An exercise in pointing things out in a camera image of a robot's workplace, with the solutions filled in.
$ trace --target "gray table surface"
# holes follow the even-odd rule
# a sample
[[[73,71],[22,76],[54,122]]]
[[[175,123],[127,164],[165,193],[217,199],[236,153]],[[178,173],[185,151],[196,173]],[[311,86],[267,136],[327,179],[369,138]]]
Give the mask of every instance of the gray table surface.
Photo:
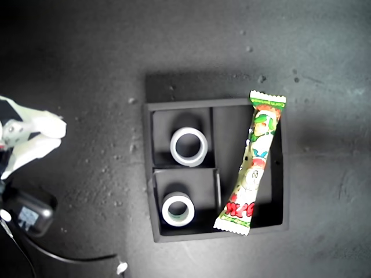
[[[361,0],[1,1],[0,93],[68,123],[58,150],[14,175],[59,200],[40,242],[72,257],[118,252],[127,277],[370,278],[370,14]],[[180,101],[251,89],[288,98],[289,230],[155,244],[146,93]],[[1,277],[30,277],[3,231],[0,242]],[[115,277],[115,262],[31,254],[42,278]]]

